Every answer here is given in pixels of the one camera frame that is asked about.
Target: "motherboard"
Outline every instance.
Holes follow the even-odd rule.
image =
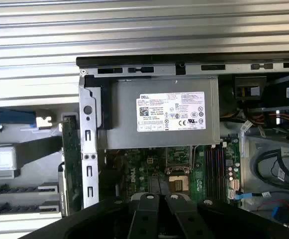
[[[124,196],[138,192],[183,193],[195,202],[206,198],[233,203],[240,190],[240,153],[236,137],[219,145],[126,149]]]

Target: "metal bracket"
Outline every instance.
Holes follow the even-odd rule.
[[[101,122],[100,87],[85,88],[85,76],[79,81],[80,134],[84,208],[99,202],[97,127]]]
[[[212,231],[198,213],[196,205],[189,204],[181,194],[165,196],[170,211],[174,214],[187,239],[214,239]]]
[[[160,196],[142,194],[138,209],[134,212],[128,239],[157,238]]]

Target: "corrugated metal surface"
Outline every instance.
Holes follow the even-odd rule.
[[[0,0],[0,106],[77,102],[77,56],[280,50],[286,0]]]

